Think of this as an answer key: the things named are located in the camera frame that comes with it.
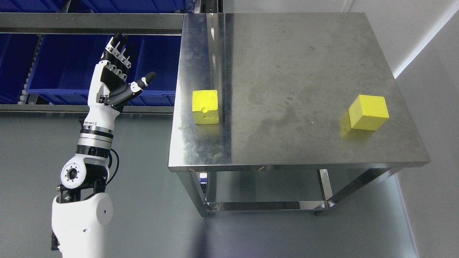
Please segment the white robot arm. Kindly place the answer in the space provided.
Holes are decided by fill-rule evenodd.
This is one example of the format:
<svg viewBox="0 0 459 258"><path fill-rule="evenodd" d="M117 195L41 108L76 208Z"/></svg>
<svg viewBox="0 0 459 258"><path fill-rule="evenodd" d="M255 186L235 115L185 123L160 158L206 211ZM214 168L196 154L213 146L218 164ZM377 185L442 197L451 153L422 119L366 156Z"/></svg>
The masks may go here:
<svg viewBox="0 0 459 258"><path fill-rule="evenodd" d="M113 202L105 188L116 115L88 114L75 155L63 166L52 201L51 249L63 258L106 258Z"/></svg>

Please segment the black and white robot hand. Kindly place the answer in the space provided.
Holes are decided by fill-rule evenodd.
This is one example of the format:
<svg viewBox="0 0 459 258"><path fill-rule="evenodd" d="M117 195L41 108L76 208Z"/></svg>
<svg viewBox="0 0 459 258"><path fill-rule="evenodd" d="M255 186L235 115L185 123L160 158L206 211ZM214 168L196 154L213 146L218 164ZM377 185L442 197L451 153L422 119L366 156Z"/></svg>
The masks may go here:
<svg viewBox="0 0 459 258"><path fill-rule="evenodd" d="M137 96L156 78L149 72L129 83L128 72L136 53L133 44L127 45L128 36L114 34L105 46L100 60L95 65L87 97L90 108L82 125L113 130L114 123L124 106Z"/></svg>

